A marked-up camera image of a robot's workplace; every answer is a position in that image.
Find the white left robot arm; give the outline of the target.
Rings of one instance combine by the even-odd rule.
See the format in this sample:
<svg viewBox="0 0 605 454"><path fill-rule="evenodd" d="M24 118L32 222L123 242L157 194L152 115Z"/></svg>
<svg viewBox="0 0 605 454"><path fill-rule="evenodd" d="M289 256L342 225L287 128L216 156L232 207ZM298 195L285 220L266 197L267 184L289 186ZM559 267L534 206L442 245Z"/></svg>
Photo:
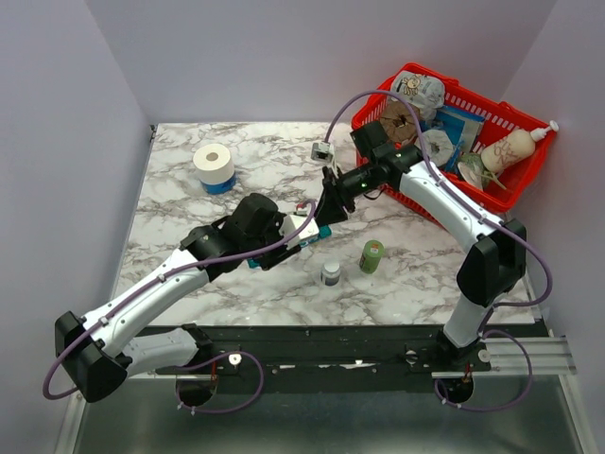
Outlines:
<svg viewBox="0 0 605 454"><path fill-rule="evenodd" d="M292 216L258 193L245 197L228 216L194 228L180 246L131 289L83 317L68 311L55 322L56 359L43 380L43 396L59 368L90 403L117 390L127 378L172 368L197 374L223 354L194 325L151 336L141 331L188 294L237 269L248 259L265 270L299 253L300 233Z"/></svg>

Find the teal weekly pill organizer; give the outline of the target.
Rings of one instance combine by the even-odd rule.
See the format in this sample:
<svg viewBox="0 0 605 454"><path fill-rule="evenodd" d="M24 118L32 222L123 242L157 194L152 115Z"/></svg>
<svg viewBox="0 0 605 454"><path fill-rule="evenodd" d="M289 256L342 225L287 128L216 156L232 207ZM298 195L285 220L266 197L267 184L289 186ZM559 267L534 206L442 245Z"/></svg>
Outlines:
<svg viewBox="0 0 605 454"><path fill-rule="evenodd" d="M315 230L316 230L316 233L313 236L306 235L305 238L301 239L298 242L298 245L302 249L308 247L309 245L311 245L313 243L324 240L325 238L329 237L332 234L332 230L329 226L316 227ZM261 264L256 259L253 259L253 258L248 259L247 263L251 269L257 269L261 266Z"/></svg>

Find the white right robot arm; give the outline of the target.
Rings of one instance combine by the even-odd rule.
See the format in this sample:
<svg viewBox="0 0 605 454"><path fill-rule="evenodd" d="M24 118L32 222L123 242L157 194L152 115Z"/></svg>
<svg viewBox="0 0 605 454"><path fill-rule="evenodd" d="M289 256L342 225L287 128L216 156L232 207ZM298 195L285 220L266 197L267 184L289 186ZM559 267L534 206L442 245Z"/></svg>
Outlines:
<svg viewBox="0 0 605 454"><path fill-rule="evenodd" d="M417 146L396 147L380 122L367 123L351 136L367 162L348 172L323 167L315 221L319 226L343 222L355 210L356 197L388 185L421 205L457 241L466 254L457 274L460 296L434 350L441 368L454 371L469 359L495 301L525 274L521 243L527 230L517 220L502 221L451 186Z"/></svg>

